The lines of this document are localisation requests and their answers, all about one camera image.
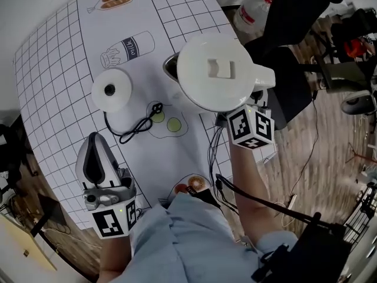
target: human arm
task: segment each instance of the human arm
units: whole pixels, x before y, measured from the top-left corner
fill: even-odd
[[[105,239],[100,262],[100,277],[97,283],[107,283],[119,277],[131,261],[130,237]]]
[[[229,139],[232,139],[229,129],[228,135]],[[254,197],[269,200],[253,152],[232,144],[232,141],[229,141],[229,147],[233,184]],[[263,235],[269,232],[282,230],[281,224],[274,218],[270,208],[237,193],[234,194],[234,197],[245,235],[253,244],[256,244]]]

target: table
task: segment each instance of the table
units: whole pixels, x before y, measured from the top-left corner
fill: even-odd
[[[215,114],[199,116],[175,109],[167,99],[162,64],[194,35],[221,32],[236,37],[216,0],[131,0],[105,10],[101,5],[102,0],[70,1],[15,54],[19,106],[29,142],[48,184],[80,229],[91,225],[75,162],[93,131],[105,137],[120,166],[130,169],[138,208],[166,200],[172,188],[191,175],[208,178],[207,149]],[[138,45],[135,59],[122,45],[130,37]],[[111,54],[117,51],[120,60],[114,64]],[[91,99],[93,79],[115,67],[130,76],[133,94],[121,111],[108,115],[114,130],[128,130],[154,102],[164,104],[165,119],[125,145],[106,128],[103,112]],[[178,131],[168,129],[172,118],[181,123]],[[275,151],[271,145],[254,155],[261,161]],[[225,132],[214,173],[232,175]]]

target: chair backrest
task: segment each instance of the chair backrest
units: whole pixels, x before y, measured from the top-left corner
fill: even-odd
[[[282,45],[300,43],[330,5],[343,0],[273,0],[263,34],[264,55]]]

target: wooden floor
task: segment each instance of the wooden floor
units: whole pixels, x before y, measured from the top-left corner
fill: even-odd
[[[315,24],[314,29],[328,31],[330,25],[330,19],[321,19]],[[244,34],[240,34],[240,39],[243,42],[247,41]],[[307,64],[310,57],[319,52],[318,44],[310,35],[291,49],[300,63]],[[318,111],[318,142],[308,166],[293,191],[292,187],[310,155],[316,138],[316,115],[313,104],[293,119],[285,129],[275,133],[278,154],[266,164],[259,165],[260,174],[268,187],[272,202],[287,204],[292,191],[298,195],[294,210],[310,215],[318,211],[322,213],[323,220],[340,223],[350,215],[360,189],[360,186],[355,184],[355,176],[360,171],[363,161],[353,159],[345,164],[345,161],[352,157],[348,143],[350,142],[358,153],[366,152],[365,134],[368,123],[361,117],[348,116],[341,112],[340,103],[344,97],[345,94],[319,92],[315,101]],[[51,197],[54,195],[43,176],[30,177],[24,168],[22,174],[23,178],[19,185],[29,195],[25,200],[18,200],[18,205],[24,214],[24,219],[30,219],[24,204],[27,205],[29,212],[38,214],[37,193],[41,192]],[[227,192],[227,196],[231,198],[232,194]],[[238,239],[242,235],[239,220],[229,210],[224,209],[224,211],[234,236]],[[81,231],[70,217],[67,216],[66,219],[72,236],[101,246],[101,241],[93,229]],[[290,221],[289,217],[283,220],[284,224]],[[286,229],[300,235],[303,224],[293,221]],[[47,231],[46,235],[82,272],[91,277],[98,273],[100,249],[76,241],[62,233]]]

